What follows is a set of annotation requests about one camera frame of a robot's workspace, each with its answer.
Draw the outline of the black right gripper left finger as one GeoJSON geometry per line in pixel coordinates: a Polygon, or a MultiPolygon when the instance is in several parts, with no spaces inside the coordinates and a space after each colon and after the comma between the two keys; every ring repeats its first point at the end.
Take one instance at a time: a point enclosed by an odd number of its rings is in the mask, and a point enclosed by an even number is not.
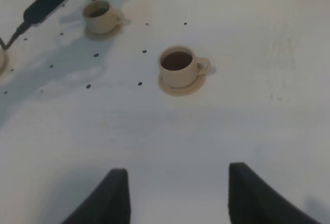
{"type": "Polygon", "coordinates": [[[64,224],[130,224],[131,203],[126,169],[112,169],[64,224]]]}

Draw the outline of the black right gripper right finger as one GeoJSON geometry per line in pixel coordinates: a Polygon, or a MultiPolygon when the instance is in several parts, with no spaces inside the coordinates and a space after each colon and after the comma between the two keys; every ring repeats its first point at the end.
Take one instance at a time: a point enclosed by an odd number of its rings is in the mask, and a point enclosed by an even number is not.
{"type": "Polygon", "coordinates": [[[245,163],[229,165],[228,213],[231,223],[317,223],[245,163]]]}

